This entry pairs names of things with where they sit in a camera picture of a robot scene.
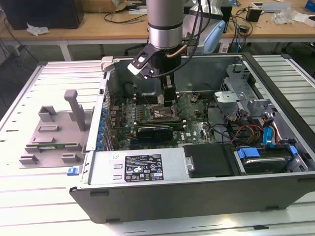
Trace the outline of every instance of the blue clip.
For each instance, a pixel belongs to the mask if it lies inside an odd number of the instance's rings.
[[[292,153],[293,156],[297,156],[297,149],[295,146],[290,146],[290,151]]]
[[[239,151],[237,151],[240,159],[243,158],[255,158],[255,157],[260,157],[260,154],[255,147],[246,147],[246,148],[241,148]]]
[[[79,175],[79,168],[70,167],[67,172],[67,176],[78,176]]]
[[[96,148],[102,148],[103,144],[101,144],[100,142],[96,142]]]
[[[102,134],[102,133],[104,133],[104,129],[102,127],[99,127],[98,132]]]
[[[99,125],[104,127],[105,126],[105,122],[103,120],[100,120]]]
[[[103,136],[101,134],[98,134],[97,139],[101,141],[101,140],[103,140]]]
[[[102,108],[102,114],[101,114],[101,116],[102,116],[102,117],[105,117],[107,114],[108,114],[107,109],[106,109],[106,108]]]
[[[264,142],[265,145],[269,145],[271,148],[273,148],[275,146],[271,142],[272,134],[273,134],[273,130],[272,130],[271,127],[267,126],[267,127],[264,128],[263,142]]]

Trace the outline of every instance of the small electronic component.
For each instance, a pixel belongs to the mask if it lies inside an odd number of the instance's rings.
[[[193,115],[194,115],[194,117],[196,117],[196,118],[200,118],[200,116],[201,116],[201,111],[194,111]]]
[[[197,101],[198,101],[198,98],[199,98],[199,94],[197,93],[197,94],[194,94],[193,96],[192,96],[192,98],[190,99],[190,102],[191,103],[196,103]]]

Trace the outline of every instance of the gray plastic part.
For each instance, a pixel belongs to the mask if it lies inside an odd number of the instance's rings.
[[[38,149],[38,147],[25,147],[25,151],[27,153],[40,153],[40,149]]]
[[[80,108],[80,110],[82,110],[82,112],[84,113],[84,110],[83,110],[83,107],[82,107],[81,104],[79,105],[79,108]],[[73,112],[69,112],[69,116],[70,116],[70,118],[71,118],[72,121],[76,121]]]
[[[64,163],[73,163],[73,162],[79,162],[80,158],[76,153],[64,153],[62,156],[62,160]]]
[[[45,138],[33,138],[33,144],[53,144],[55,142],[54,137],[45,137]]]
[[[38,159],[36,158],[35,155],[23,155],[20,158],[20,162],[22,165],[25,164],[36,164]]]
[[[44,107],[41,111],[50,113],[54,111],[53,107],[48,107],[49,111]],[[38,162],[23,162],[21,168],[46,168],[46,167],[71,167],[74,162],[64,162],[62,157],[63,154],[75,153],[77,160],[75,164],[81,165],[85,157],[85,146],[88,140],[89,129],[92,122],[91,111],[83,112],[82,118],[85,119],[86,130],[80,131],[76,121],[72,121],[69,112],[55,112],[50,115],[53,121],[43,122],[39,121],[29,143],[25,147],[25,153],[23,156],[28,154],[35,154],[38,158]],[[55,132],[39,132],[40,127],[53,127],[58,126],[59,128]],[[51,144],[45,143],[33,143],[38,140],[48,141],[54,138],[54,142]]]
[[[58,132],[59,126],[58,125],[43,125],[38,128],[39,133],[44,132]]]
[[[67,151],[81,151],[82,147],[79,143],[76,143],[76,145],[66,145],[65,149]]]
[[[69,89],[64,93],[64,99],[69,102],[72,109],[75,120],[78,123],[79,129],[85,131],[86,125],[84,122],[84,111],[83,108],[79,106],[77,101],[78,92],[73,89]]]
[[[42,122],[54,122],[51,116],[56,115],[56,111],[52,106],[44,106],[38,113]]]

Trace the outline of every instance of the cardboard box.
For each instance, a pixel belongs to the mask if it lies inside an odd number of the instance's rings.
[[[125,7],[125,0],[83,0],[84,12],[116,12]]]

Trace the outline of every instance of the warning label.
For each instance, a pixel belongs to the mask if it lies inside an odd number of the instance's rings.
[[[126,156],[125,181],[163,180],[163,166],[160,154],[143,156]]]

